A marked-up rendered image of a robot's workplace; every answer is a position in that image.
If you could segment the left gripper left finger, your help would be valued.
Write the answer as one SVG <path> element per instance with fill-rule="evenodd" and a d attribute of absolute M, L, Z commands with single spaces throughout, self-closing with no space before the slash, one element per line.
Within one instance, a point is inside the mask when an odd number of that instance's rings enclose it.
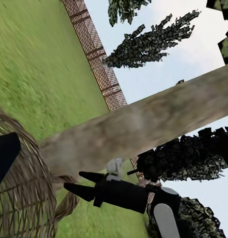
<path fill-rule="evenodd" d="M 0 134 L 0 184 L 21 151 L 20 137 L 16 132 Z"/>

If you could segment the wicker basket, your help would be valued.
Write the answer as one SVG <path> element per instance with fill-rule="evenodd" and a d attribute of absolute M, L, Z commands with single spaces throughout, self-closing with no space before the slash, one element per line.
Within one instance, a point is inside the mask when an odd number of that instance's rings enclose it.
<path fill-rule="evenodd" d="M 2 126 L 4 126 L 8 134 L 16 132 L 18 137 L 20 137 L 20 146 L 24 147 L 29 153 L 29 155 L 26 155 L 21 148 L 21 151 L 12 164 L 14 166 L 14 173 L 12 173 L 11 170 L 8 171 L 16 186 L 8 188 L 6 185 L 4 188 L 3 181 L 0 184 L 0 194 L 3 194 L 3 215 L 0 213 L 0 224 L 3 224 L 3 238 L 56 238 L 58 222 L 65 216 L 73 213 L 80 198 L 69 191 L 56 209 L 57 199 L 53 183 L 62 185 L 64 185 L 65 182 L 77 184 L 77 180 L 67 174 L 50 172 L 49 166 L 44 161 L 34 136 L 22 127 L 18 119 L 11 114 L 5 113 L 0 108 L 0 131 L 3 131 Z M 33 165 L 28 157 L 31 157 Z M 18 171 L 15 166 L 17 163 L 21 171 Z M 48 187 L 48 196 L 46 196 L 45 181 Z M 30 183 L 30 192 L 28 191 L 27 183 Z M 14 191 L 15 188 L 20 189 L 20 196 L 18 197 L 14 194 L 14 199 L 12 199 L 9 191 Z M 8 193 L 13 211 L 9 210 L 9 201 L 8 206 L 6 204 L 5 192 Z M 32 193 L 34 193 L 35 202 L 33 202 Z M 19 201 L 21 202 L 21 208 L 18 208 Z M 24 219 L 25 208 L 26 215 Z M 40 225 L 41 210 L 42 224 Z M 17 212 L 18 215 L 23 215 L 23 229 L 20 232 L 21 218 L 19 218 L 18 231 L 15 233 Z M 47 224 L 44 224 L 45 213 L 47 214 Z M 28 225 L 27 230 L 24 230 L 26 218 L 28 218 Z M 8 235 L 5 236 L 7 226 Z"/>

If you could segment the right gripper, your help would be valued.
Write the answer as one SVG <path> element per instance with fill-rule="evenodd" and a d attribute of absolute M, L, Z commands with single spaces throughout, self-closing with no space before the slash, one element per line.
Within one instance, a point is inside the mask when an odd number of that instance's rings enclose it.
<path fill-rule="evenodd" d="M 66 190 L 77 196 L 90 201 L 94 199 L 94 206 L 100 208 L 103 202 L 107 202 L 121 208 L 129 206 L 134 184 L 125 181 L 106 180 L 107 174 L 93 172 L 79 172 L 79 175 L 95 182 L 95 186 L 79 185 L 74 183 L 64 183 Z"/>

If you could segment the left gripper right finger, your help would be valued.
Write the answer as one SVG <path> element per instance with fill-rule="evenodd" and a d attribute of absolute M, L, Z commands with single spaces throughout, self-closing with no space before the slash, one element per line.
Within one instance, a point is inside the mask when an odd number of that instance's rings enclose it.
<path fill-rule="evenodd" d="M 228 132 L 221 133 L 218 140 L 217 150 L 224 161 L 228 164 Z"/>

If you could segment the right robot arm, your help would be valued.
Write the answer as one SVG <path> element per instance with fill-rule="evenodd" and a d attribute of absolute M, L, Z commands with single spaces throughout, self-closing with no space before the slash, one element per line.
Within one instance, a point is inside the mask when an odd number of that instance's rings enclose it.
<path fill-rule="evenodd" d="M 158 238 L 193 238 L 188 221 L 177 220 L 181 203 L 179 193 L 155 184 L 138 186 L 122 181 L 122 166 L 122 159 L 119 157 L 107 163 L 107 174 L 79 172 L 80 176 L 95 182 L 95 186 L 68 182 L 63 186 L 86 201 L 94 199 L 93 204 L 98 208 L 103 202 L 107 202 L 141 214 L 145 213 L 151 193 L 150 214 L 155 219 Z"/>

